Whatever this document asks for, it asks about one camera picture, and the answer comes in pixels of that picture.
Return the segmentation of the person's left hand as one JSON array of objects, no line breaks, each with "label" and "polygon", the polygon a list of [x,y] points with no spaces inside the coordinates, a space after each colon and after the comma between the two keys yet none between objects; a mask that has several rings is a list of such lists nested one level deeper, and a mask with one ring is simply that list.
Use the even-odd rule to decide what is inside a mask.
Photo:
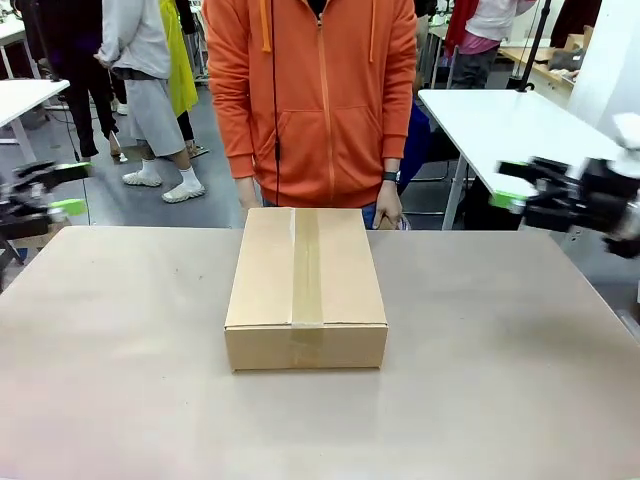
[{"label": "person's left hand", "polygon": [[373,228],[396,230],[402,219],[402,204],[399,198],[396,183],[384,180],[376,201]]}]

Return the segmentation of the person's right hand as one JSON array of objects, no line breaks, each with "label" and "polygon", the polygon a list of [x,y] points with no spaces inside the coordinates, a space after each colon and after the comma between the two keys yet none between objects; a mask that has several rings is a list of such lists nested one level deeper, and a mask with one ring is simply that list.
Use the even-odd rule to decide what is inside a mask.
[{"label": "person's right hand", "polygon": [[256,190],[256,184],[252,177],[239,178],[235,181],[240,204],[243,209],[260,208],[261,200]]}]

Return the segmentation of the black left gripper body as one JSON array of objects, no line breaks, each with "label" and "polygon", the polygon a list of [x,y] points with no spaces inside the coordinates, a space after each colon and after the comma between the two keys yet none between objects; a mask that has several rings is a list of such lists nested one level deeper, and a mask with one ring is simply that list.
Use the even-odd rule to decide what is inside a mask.
[{"label": "black left gripper body", "polygon": [[34,197],[30,190],[19,191],[7,183],[1,185],[1,237],[21,239],[49,232],[49,203]]}]

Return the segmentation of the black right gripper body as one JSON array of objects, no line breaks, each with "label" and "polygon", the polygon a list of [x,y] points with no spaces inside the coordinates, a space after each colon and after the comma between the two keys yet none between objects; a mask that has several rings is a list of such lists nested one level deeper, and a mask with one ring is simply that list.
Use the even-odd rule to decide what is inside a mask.
[{"label": "black right gripper body", "polygon": [[610,234],[636,199],[639,180],[621,175],[605,159],[589,158],[577,178],[579,191],[548,187],[537,191],[524,211],[525,223],[546,230],[567,232],[584,227]]}]

